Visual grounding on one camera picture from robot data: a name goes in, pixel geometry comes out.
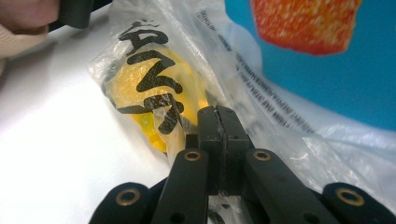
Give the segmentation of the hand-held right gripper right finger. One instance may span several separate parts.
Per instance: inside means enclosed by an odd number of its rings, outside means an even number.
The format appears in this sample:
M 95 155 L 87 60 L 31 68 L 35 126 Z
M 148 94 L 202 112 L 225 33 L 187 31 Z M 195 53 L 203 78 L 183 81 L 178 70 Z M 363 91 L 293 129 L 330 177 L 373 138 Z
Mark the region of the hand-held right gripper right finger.
M 222 151 L 219 190 L 223 195 L 240 195 L 244 182 L 245 153 L 250 139 L 236 113 L 228 107 L 218 106 L 222 127 Z

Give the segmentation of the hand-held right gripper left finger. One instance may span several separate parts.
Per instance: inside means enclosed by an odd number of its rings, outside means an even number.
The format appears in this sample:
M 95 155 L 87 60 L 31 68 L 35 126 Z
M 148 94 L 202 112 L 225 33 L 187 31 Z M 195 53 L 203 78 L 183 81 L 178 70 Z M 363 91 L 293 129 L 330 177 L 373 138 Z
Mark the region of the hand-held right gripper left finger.
M 218 195 L 220 190 L 221 135 L 216 108 L 208 106 L 197 114 L 196 134 L 186 135 L 186 149 L 198 148 L 208 154 L 207 191 L 209 195 Z

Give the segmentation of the translucent white plastic bag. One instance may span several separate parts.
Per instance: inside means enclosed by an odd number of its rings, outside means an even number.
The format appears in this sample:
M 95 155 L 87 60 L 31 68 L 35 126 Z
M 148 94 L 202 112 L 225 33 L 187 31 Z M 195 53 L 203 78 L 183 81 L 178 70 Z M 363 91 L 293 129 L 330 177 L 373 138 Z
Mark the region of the translucent white plastic bag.
M 269 148 L 311 189 L 355 185 L 396 215 L 396 132 L 338 115 L 263 74 L 253 35 L 225 0 L 115 0 L 116 32 L 159 28 L 203 76 L 216 103 L 231 107 L 257 147 Z

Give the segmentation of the clear packet of yellow snack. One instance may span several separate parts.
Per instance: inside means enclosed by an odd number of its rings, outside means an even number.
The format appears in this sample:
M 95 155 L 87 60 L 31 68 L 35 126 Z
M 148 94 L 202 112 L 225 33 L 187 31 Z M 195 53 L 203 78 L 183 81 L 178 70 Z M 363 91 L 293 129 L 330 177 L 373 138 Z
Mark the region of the clear packet of yellow snack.
M 168 177 L 151 188 L 127 182 L 99 203 L 89 224 L 239 224 L 240 195 L 209 195 L 208 154 L 186 149 L 198 111 L 212 106 L 201 77 L 168 46 L 157 24 L 136 21 L 119 43 L 126 51 L 102 77 L 115 109 L 132 118 L 149 143 L 168 156 Z

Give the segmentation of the blue snack packet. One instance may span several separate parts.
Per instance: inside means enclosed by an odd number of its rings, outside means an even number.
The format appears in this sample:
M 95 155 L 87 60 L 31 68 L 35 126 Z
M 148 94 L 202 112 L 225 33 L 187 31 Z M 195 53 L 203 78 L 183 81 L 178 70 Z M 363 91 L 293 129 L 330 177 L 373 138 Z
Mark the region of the blue snack packet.
M 348 49 L 313 56 L 256 39 L 263 75 L 350 119 L 396 131 L 396 0 L 362 0 Z

